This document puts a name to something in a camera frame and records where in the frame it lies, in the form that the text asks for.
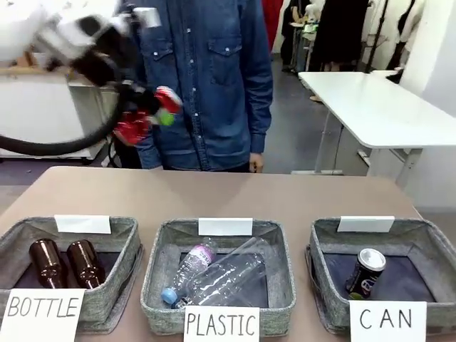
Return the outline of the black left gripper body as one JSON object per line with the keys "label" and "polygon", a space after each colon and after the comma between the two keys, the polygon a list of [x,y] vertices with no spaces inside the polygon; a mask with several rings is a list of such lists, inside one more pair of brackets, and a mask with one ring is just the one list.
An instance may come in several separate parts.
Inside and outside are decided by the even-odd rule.
{"label": "black left gripper body", "polygon": [[129,110],[146,110],[151,115],[161,109],[161,102],[154,93],[136,81],[123,80],[118,84],[118,108],[123,112]]}

